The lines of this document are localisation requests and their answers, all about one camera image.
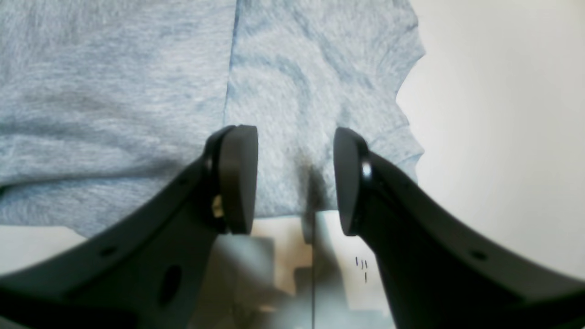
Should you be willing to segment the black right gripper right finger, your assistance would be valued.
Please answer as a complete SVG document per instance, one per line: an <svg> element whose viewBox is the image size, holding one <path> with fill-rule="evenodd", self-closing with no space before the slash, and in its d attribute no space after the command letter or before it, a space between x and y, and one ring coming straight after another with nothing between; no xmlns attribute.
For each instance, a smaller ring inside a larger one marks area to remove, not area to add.
<svg viewBox="0 0 585 329"><path fill-rule="evenodd" d="M582 329L584 281L449 214L355 131L334 135L340 225L378 263L398 329Z"/></svg>

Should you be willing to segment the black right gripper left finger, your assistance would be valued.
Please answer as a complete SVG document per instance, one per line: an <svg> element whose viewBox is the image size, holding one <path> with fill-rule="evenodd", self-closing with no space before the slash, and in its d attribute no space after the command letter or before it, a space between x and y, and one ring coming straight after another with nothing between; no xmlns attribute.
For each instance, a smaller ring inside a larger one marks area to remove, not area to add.
<svg viewBox="0 0 585 329"><path fill-rule="evenodd" d="M106 231L1 277L1 316L30 329L184 329L220 234L250 234L258 131L227 126Z"/></svg>

